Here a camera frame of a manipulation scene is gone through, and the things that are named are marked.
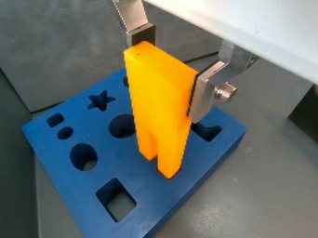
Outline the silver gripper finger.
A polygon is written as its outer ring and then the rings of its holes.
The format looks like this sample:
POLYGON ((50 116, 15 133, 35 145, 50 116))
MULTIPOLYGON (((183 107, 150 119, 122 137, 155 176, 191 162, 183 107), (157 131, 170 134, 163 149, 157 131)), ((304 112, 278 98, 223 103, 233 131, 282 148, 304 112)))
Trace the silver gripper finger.
POLYGON ((120 18, 127 47, 143 41, 155 44, 157 27, 150 23, 142 0, 111 0, 120 18))

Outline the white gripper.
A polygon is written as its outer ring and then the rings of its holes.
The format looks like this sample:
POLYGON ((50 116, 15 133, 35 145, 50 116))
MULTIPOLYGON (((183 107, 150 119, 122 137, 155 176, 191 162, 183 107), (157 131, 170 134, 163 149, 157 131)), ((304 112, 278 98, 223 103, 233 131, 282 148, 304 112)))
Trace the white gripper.
POLYGON ((187 109, 194 124, 209 114, 217 99, 234 97, 238 89, 230 81, 258 56, 318 84, 318 0, 146 2, 226 39, 218 60, 195 76, 187 109))

